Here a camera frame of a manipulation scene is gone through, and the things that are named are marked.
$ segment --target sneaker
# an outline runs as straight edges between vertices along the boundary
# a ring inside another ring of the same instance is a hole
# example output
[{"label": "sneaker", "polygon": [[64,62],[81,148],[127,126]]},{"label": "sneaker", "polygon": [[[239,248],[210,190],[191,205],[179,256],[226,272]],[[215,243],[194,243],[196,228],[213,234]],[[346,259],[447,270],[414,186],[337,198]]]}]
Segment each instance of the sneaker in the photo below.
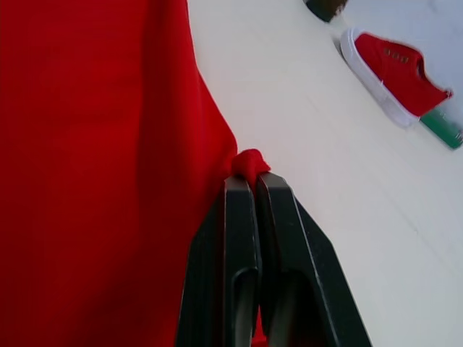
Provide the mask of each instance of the sneaker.
[{"label": "sneaker", "polygon": [[418,122],[452,96],[426,76],[422,54],[403,43],[351,28],[341,36],[341,52],[386,115],[401,127]]}]

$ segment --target dark object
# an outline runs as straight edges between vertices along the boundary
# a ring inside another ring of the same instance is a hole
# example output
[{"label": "dark object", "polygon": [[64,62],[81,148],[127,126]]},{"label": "dark object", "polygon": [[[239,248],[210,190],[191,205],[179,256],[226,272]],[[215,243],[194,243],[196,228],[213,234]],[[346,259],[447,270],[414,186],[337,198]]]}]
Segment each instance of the dark object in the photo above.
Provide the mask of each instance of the dark object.
[{"label": "dark object", "polygon": [[323,20],[330,22],[345,8],[347,0],[304,0],[305,5],[312,13]]},{"label": "dark object", "polygon": [[250,346],[258,303],[270,346],[371,346],[331,242],[290,187],[265,173],[255,193],[254,205],[227,179],[193,239],[177,347]]}]

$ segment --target red sneaker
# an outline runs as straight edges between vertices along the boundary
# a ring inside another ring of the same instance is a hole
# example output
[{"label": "red sneaker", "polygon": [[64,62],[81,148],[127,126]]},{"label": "red sneaker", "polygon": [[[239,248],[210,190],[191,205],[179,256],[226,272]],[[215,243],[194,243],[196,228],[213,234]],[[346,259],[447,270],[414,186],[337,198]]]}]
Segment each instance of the red sneaker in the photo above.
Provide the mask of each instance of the red sneaker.
[{"label": "red sneaker", "polygon": [[341,51],[386,115],[402,127],[419,121],[452,95],[426,77],[422,54],[403,43],[351,28],[341,36]]}]

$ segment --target white floor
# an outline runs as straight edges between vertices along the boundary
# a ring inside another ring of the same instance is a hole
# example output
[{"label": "white floor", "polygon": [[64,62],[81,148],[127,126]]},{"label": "white floor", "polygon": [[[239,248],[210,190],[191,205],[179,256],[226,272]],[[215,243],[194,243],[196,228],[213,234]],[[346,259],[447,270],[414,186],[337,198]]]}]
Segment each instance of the white floor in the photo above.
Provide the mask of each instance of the white floor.
[{"label": "white floor", "polygon": [[302,0],[190,0],[200,71],[332,240],[374,346],[460,346],[463,149],[398,128]]}]

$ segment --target white shoe sole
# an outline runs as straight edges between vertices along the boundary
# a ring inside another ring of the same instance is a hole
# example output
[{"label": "white shoe sole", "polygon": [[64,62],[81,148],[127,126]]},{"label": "white shoe sole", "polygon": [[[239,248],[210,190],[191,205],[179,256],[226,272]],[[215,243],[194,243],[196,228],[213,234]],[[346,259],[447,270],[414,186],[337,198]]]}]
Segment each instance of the white shoe sole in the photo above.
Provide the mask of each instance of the white shoe sole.
[{"label": "white shoe sole", "polygon": [[363,33],[358,28],[351,28],[343,32],[341,36],[341,52],[351,70],[370,91],[373,97],[383,109],[384,113],[401,127],[410,127],[420,118],[411,114],[396,97],[386,88],[381,80],[362,59],[355,46],[355,40]]}]

